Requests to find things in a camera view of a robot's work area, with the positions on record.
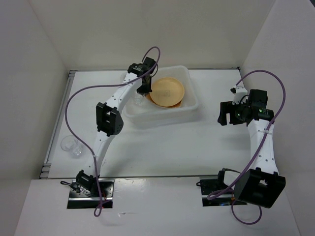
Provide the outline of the triangular woven bamboo basket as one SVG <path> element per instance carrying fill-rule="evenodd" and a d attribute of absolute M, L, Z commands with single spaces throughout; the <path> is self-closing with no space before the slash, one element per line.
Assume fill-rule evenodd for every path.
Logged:
<path fill-rule="evenodd" d="M 146 97 L 146 99 L 147 99 L 149 102 L 151 102 L 151 103 L 153 104 L 153 100 L 152 100 L 150 94 L 147 94 L 145 97 Z"/>

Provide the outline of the yellow bear plate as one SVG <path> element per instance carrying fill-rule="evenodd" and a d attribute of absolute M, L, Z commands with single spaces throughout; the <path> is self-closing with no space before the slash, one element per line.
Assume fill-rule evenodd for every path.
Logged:
<path fill-rule="evenodd" d="M 183 84 L 176 78 L 163 77 L 152 84 L 151 99 L 161 107 L 180 103 L 185 95 Z"/>
<path fill-rule="evenodd" d="M 175 105 L 173 105 L 173 106 L 167 106 L 167 107 L 158 105 L 158 104 L 155 103 L 154 101 L 153 101 L 153 104 L 156 105 L 156 106 L 158 106 L 158 107 L 164 108 L 164 109 L 175 109 L 175 108 L 180 108 L 180 107 L 182 106 L 182 101 L 180 101 L 179 103 L 177 103 L 177 104 L 175 104 Z"/>

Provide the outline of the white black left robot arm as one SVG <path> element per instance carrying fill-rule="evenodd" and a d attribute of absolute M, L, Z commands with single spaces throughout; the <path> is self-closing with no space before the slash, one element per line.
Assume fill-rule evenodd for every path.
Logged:
<path fill-rule="evenodd" d="M 142 63 L 133 63 L 115 93 L 106 102 L 99 102 L 96 105 L 97 133 L 92 148 L 93 160 L 76 176 L 76 184 L 86 196 L 100 193 L 97 184 L 100 167 L 110 143 L 123 128 L 122 110 L 135 92 L 145 95 L 152 91 L 151 74 L 156 66 L 157 62 L 149 57 L 146 57 Z"/>

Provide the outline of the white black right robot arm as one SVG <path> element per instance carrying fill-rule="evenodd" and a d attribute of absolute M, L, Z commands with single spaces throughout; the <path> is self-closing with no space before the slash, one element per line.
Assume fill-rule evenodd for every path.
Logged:
<path fill-rule="evenodd" d="M 231 92 L 233 100 L 220 104 L 218 123 L 246 124 L 252 156 L 248 169 L 233 186 L 235 199 L 271 208 L 286 185 L 274 158 L 274 112 L 267 108 L 264 90 L 247 91 L 243 86 L 234 86 Z"/>

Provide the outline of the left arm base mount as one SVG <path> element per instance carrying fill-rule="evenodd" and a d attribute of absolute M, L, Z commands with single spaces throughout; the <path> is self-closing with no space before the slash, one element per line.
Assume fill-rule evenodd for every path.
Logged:
<path fill-rule="evenodd" d="M 95 208 L 99 205 L 100 196 L 97 187 L 89 191 L 83 187 L 80 187 L 74 180 L 72 180 L 71 182 L 62 180 L 60 181 L 60 184 L 68 186 L 70 188 L 67 209 L 88 209 Z M 112 208 L 114 181 L 101 179 L 99 181 L 99 184 L 102 197 L 102 208 Z"/>

